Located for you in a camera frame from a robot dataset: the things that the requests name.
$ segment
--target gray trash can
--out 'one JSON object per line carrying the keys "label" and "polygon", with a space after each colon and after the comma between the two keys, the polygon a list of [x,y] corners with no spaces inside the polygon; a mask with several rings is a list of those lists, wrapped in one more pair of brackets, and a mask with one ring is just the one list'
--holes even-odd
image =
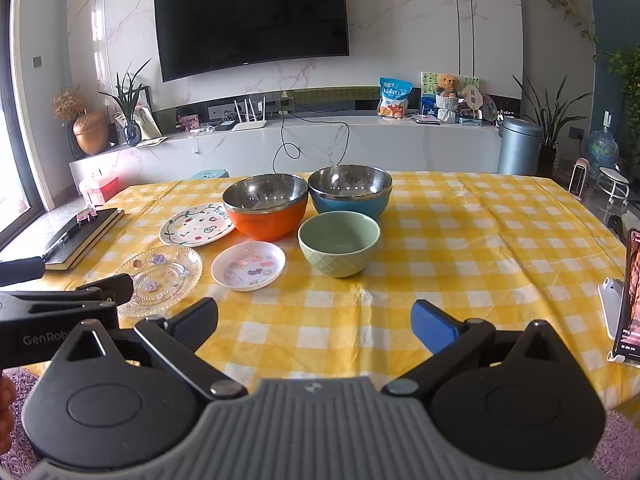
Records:
{"label": "gray trash can", "polygon": [[542,142],[542,128],[530,121],[507,117],[500,126],[498,173],[535,175]]}

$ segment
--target finger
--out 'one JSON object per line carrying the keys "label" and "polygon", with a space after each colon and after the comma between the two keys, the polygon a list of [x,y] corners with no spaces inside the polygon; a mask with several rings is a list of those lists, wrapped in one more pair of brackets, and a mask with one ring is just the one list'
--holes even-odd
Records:
{"label": "finger", "polygon": [[0,455],[4,455],[5,453],[9,453],[11,449],[11,437],[7,437],[4,440],[0,440]]}
{"label": "finger", "polygon": [[0,440],[9,436],[14,430],[15,420],[11,410],[0,412]]}
{"label": "finger", "polygon": [[6,377],[0,377],[0,410],[6,410],[15,400],[15,384]]}

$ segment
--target brown teddy bear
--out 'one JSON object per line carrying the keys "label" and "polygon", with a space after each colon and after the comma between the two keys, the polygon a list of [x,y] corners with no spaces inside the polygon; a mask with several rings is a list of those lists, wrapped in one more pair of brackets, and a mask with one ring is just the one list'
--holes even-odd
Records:
{"label": "brown teddy bear", "polygon": [[440,74],[433,91],[442,97],[455,97],[458,89],[458,78],[453,74]]}

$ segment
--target glass door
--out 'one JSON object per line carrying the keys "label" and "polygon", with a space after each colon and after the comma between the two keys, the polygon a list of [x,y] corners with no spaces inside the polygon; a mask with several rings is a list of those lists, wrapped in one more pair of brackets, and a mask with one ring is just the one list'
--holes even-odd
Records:
{"label": "glass door", "polygon": [[15,107],[10,6],[0,0],[0,249],[44,211]]}

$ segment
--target television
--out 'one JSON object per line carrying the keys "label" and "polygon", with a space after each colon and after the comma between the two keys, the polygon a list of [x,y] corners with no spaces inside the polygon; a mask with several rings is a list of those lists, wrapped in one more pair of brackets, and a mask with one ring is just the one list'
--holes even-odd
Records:
{"label": "television", "polygon": [[346,0],[154,0],[162,80],[265,61],[348,56]]}

